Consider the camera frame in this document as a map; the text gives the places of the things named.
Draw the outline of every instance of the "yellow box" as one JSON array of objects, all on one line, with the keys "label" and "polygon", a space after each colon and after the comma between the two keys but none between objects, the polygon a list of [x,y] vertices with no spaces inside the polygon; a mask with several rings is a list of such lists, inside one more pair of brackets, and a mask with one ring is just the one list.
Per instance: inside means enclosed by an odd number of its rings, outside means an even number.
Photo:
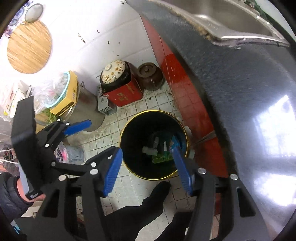
[{"label": "yellow box", "polygon": [[77,95],[77,75],[74,74],[73,71],[69,71],[70,73],[70,82],[68,85],[68,89],[66,91],[66,96],[62,99],[58,104],[51,108],[50,113],[55,114],[57,116],[61,116],[64,112],[66,112],[70,107],[76,104],[76,95]]}]

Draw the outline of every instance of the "cutting board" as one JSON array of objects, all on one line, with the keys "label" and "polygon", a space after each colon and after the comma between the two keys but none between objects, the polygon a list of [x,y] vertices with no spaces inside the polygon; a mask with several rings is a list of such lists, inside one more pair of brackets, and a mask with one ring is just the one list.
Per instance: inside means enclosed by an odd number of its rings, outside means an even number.
[{"label": "cutting board", "polygon": [[12,33],[7,57],[11,66],[24,74],[34,74],[47,63],[52,39],[47,27],[39,20],[20,24]]}]

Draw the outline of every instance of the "leg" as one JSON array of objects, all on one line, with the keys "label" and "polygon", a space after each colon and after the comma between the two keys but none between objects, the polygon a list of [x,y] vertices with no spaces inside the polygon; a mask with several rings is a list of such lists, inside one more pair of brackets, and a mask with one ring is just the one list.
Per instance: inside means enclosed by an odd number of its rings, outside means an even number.
[{"label": "leg", "polygon": [[185,230],[189,226],[192,212],[176,213],[172,222],[166,227],[162,234],[155,241],[183,241]]},{"label": "leg", "polygon": [[106,223],[113,240],[134,241],[139,231],[163,212],[163,201],[170,184],[159,183],[138,207],[123,207],[107,215]]}]

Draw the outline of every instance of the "puffer jacket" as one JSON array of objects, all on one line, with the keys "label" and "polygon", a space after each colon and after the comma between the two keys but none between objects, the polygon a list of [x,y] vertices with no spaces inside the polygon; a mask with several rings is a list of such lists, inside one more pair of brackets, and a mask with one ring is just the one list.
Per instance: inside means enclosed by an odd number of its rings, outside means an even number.
[{"label": "puffer jacket", "polygon": [[0,175],[0,208],[9,222],[20,218],[33,203],[26,202],[20,197],[17,190],[17,180],[10,173]]}]

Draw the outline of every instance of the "granite countertop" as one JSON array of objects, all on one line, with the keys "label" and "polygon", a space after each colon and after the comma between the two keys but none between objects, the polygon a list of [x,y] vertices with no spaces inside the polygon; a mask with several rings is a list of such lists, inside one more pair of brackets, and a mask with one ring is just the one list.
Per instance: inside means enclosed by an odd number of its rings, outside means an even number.
[{"label": "granite countertop", "polygon": [[296,62],[289,48],[217,46],[170,9],[127,0],[157,30],[199,92],[229,173],[237,173],[274,239],[296,208]]}]

